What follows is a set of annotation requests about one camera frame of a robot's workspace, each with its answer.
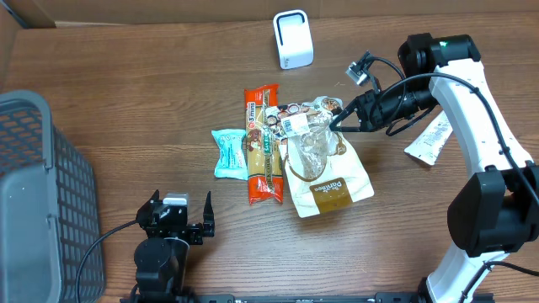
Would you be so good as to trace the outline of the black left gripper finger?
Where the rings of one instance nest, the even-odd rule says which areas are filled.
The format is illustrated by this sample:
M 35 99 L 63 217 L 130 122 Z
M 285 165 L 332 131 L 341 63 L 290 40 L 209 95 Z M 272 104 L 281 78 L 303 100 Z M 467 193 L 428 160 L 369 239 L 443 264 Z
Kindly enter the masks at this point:
M 152 216 L 156 203 L 159 201 L 159 190 L 156 189 L 150 199 L 136 212 L 137 219 L 148 219 Z
M 211 191 L 207 193 L 203 210 L 203 236 L 215 236 L 215 215 L 211 204 Z

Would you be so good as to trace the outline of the brown white nut pouch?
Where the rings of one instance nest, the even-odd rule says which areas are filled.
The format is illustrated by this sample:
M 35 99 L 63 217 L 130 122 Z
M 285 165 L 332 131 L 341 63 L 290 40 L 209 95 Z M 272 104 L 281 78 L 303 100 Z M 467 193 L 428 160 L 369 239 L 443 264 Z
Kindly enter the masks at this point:
M 301 218 L 343 209 L 374 195 L 356 150 L 342 133 L 330 129 L 343 109 L 341 99 L 320 96 L 264 110 Z

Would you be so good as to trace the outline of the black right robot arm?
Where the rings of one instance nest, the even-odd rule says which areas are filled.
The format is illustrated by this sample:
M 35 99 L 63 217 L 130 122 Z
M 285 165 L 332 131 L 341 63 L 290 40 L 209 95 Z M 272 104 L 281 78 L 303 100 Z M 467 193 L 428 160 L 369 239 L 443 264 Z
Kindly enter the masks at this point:
M 478 286 L 507 257 L 538 237 L 538 166 L 515 139 L 494 101 L 481 55 L 469 35 L 410 35 L 398 50 L 400 79 L 380 88 L 371 74 L 375 57 L 350 64 L 348 76 L 372 89 L 353 99 L 330 127 L 341 131 L 351 114 L 358 131 L 400 131 L 441 107 L 453 129 L 468 180 L 447 211 L 451 245 L 437 269 L 400 302 L 490 302 Z

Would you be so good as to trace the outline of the grey plastic basket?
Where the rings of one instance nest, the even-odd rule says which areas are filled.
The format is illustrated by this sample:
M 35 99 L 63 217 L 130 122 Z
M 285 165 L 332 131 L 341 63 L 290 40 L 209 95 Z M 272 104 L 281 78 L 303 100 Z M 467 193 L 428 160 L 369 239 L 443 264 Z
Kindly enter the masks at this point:
M 37 93 L 1 96 L 1 300 L 96 302 L 106 279 L 91 164 Z

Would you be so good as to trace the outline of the teal snack packet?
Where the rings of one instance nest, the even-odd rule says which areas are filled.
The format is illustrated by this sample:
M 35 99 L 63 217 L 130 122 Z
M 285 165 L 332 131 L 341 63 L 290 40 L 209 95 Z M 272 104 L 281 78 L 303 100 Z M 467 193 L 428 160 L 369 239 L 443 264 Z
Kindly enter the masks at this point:
M 219 149 L 214 175 L 216 178 L 248 180 L 248 166 L 243 152 L 245 130 L 223 129 L 211 132 Z

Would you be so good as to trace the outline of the orange spaghetti packet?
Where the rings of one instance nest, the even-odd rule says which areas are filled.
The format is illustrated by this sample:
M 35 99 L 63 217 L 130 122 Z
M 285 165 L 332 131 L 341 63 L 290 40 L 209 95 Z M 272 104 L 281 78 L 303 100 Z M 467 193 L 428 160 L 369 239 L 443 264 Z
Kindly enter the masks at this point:
M 248 164 L 248 200 L 252 205 L 267 199 L 283 202 L 284 179 L 279 140 L 268 114 L 278 105 L 278 84 L 244 90 L 245 151 Z

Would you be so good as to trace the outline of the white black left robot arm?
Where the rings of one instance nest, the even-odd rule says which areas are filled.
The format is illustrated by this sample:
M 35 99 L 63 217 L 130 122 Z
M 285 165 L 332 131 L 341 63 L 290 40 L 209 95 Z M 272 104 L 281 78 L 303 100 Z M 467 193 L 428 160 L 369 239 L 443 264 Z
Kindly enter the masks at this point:
M 190 224 L 189 196 L 155 191 L 137 211 L 136 222 L 147 234 L 134 252 L 136 285 L 126 302 L 195 303 L 200 299 L 184 286 L 189 249 L 215 236 L 211 193 L 205 198 L 203 221 Z

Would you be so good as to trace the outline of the white cream tube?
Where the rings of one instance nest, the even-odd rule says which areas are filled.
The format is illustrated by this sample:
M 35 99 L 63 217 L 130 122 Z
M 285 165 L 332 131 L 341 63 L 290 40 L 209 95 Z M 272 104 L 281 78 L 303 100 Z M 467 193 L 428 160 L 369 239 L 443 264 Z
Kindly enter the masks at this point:
M 434 166 L 453 129 L 446 113 L 441 111 L 404 152 L 427 165 Z

